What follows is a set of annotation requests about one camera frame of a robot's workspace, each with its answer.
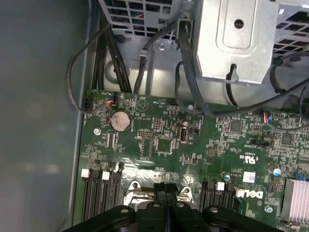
white sticker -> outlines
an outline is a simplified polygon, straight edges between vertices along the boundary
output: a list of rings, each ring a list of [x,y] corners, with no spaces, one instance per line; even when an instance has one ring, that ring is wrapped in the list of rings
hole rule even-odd
[[[254,182],[255,182],[255,173],[244,172],[243,173],[242,181],[243,181],[243,183],[252,183],[252,184],[254,184]]]

green circuit board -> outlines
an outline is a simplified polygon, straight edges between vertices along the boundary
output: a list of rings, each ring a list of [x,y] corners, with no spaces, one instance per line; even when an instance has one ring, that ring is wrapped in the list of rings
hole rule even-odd
[[[239,213],[283,231],[296,231],[282,219],[281,208],[285,180],[308,177],[308,130],[274,131],[256,113],[224,118],[192,115],[174,99],[154,96],[89,90],[86,104],[95,107],[111,96],[111,105],[84,116],[74,224],[83,220],[87,194],[82,170],[116,170],[121,163],[119,203],[133,180],[148,188],[163,181],[176,183],[179,189],[189,186],[196,204],[203,181],[233,183],[241,199]],[[274,125],[303,125],[297,114],[271,115]],[[123,129],[127,118],[129,124]],[[280,176],[274,175],[274,169],[281,171]],[[301,232],[309,231],[305,223],[297,226]]]

motherboard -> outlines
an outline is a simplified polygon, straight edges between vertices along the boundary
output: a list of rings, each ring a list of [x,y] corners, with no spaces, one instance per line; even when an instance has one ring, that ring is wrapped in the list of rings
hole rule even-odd
[[[216,204],[282,231],[309,231],[308,129],[273,130],[262,110],[213,118],[174,99],[89,90],[86,108],[100,104],[83,119],[73,224],[116,205],[136,208],[166,182],[200,211]],[[277,127],[305,125],[294,113],[267,114]]]

chipset heatsink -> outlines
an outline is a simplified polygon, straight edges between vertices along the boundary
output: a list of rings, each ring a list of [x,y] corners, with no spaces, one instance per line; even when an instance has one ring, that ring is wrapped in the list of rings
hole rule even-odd
[[[309,223],[309,183],[286,180],[281,216],[288,222]]]

blue wire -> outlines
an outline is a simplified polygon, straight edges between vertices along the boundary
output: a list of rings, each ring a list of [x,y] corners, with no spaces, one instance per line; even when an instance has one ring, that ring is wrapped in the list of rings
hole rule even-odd
[[[268,123],[271,119],[272,119],[272,116],[269,116],[269,117],[266,119],[266,123]]]
[[[112,94],[112,95],[107,99],[107,102],[108,102],[109,100],[111,100],[111,99],[113,98],[113,96],[114,96],[114,94]]]

